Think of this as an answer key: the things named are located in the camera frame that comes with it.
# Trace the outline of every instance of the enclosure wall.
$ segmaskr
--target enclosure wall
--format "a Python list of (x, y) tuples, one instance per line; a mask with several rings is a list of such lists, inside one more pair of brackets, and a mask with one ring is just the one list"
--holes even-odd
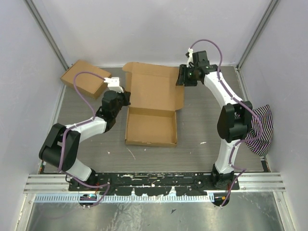
[[(180, 64), (197, 39), (238, 64), (270, 0), (33, 0), (68, 64)], [(214, 63), (219, 54), (206, 49)]]
[(51, 125), (64, 68), (21, 0), (0, 3), (0, 230), (13, 230)]
[(242, 68), (255, 107), (269, 104), (274, 140), (268, 154), (281, 172), (295, 222), (307, 230), (308, 2), (281, 1)]

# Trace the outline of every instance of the metal corner post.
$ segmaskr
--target metal corner post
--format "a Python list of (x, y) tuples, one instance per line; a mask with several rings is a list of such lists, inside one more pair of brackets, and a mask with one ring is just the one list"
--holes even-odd
[(271, 0), (267, 9), (265, 10), (259, 25), (257, 26), (253, 36), (251, 37), (240, 61), (239, 64), (236, 66), (236, 68), (240, 71), (245, 60), (247, 59), (250, 51), (252, 50), (252, 48), (254, 47), (257, 39), (260, 37), (260, 35), (262, 34), (263, 29), (265, 28), (267, 22), (269, 21), (269, 18), (271, 17), (271, 15), (273, 14), (274, 10), (276, 9), (278, 3), (280, 2), (280, 0)]
[(50, 31), (48, 30), (43, 18), (41, 17), (40, 13), (38, 12), (35, 4), (32, 0), (24, 0), (26, 6), (28, 7), (29, 11), (31, 12), (33, 18), (37, 22), (38, 26), (40, 27), (42, 33), (44, 34), (45, 38), (47, 39), (48, 43), (50, 44), (52, 50), (54, 51), (55, 55), (58, 57), (60, 63), (64, 67), (65, 70), (69, 68), (67, 65), (63, 55), (61, 54), (61, 51), (59, 47), (57, 46), (56, 42), (54, 41)]

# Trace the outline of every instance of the open cardboard box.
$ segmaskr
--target open cardboard box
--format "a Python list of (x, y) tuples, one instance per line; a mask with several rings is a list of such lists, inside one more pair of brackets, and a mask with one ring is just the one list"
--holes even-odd
[[(61, 77), (61, 81), (74, 88), (73, 80), (77, 73), (85, 71), (92, 72), (101, 77), (110, 78), (111, 73), (104, 71), (96, 66), (93, 66), (83, 60), (78, 60), (74, 65), (72, 65)], [(80, 74), (76, 78), (76, 86), (78, 90), (91, 98), (97, 99), (103, 91), (107, 88), (107, 84), (104, 81), (91, 74)]]
[(184, 86), (176, 86), (179, 69), (131, 62), (125, 64), (131, 92), (125, 144), (175, 147), (176, 110), (184, 106)]

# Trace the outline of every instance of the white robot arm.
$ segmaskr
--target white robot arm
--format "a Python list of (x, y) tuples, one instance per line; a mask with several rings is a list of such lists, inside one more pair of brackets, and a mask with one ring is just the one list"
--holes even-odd
[[(130, 104), (130, 92), (119, 85), (118, 77), (105, 78), (104, 81), (108, 83), (109, 90), (104, 93), (102, 105), (95, 117), (78, 124), (53, 125), (39, 152), (41, 160), (89, 185), (96, 184), (97, 179), (95, 171), (77, 159), (79, 144), (92, 136), (109, 131), (116, 123), (116, 116), (122, 106)], [(63, 155), (59, 143), (64, 145)]]
[[(196, 86), (197, 82), (201, 81), (211, 90), (221, 108), (217, 124), (221, 143), (218, 159), (213, 165), (211, 180), (214, 185), (224, 185), (233, 180), (234, 168), (232, 166), (234, 166), (239, 148), (239, 145), (235, 146), (235, 144), (245, 139), (250, 130), (252, 116), (234, 100), (236, 98), (238, 101), (243, 101), (233, 92), (221, 73), (218, 78), (218, 67), (210, 65), (206, 51), (193, 53), (193, 50), (189, 48), (186, 56), (188, 57), (187, 64), (180, 65), (176, 85)], [(252, 109), (249, 101), (243, 103)]]

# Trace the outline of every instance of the gray floor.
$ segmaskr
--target gray floor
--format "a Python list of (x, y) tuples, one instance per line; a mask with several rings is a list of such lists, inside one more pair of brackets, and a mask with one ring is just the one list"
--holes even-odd
[[(125, 76), (121, 68), (106, 68), (106, 70), (113, 76)], [(223, 67), (222, 73), (234, 92), (241, 96), (234, 68)], [(100, 98), (98, 100), (87, 98), (87, 100), (95, 109), (101, 105)], [(219, 115), (219, 104), (209, 89), (201, 84), (197, 87), (186, 87), (185, 106), (177, 112), (176, 148), (125, 145), (127, 109), (123, 108), (116, 118), (116, 124), (109, 132), (80, 144), (77, 157), (98, 172), (211, 171), (220, 147), (216, 129)], [(90, 117), (91, 111), (88, 106), (73, 89), (66, 88), (58, 122), (72, 124)], [(239, 148), (235, 165), (247, 168), (248, 171), (263, 171), (259, 156), (252, 153), (245, 144)], [(55, 170), (50, 165), (45, 167), (45, 172)]]
[(82, 209), (35, 203), (27, 231), (283, 231), (271, 192), (234, 193), (212, 203), (121, 203)]

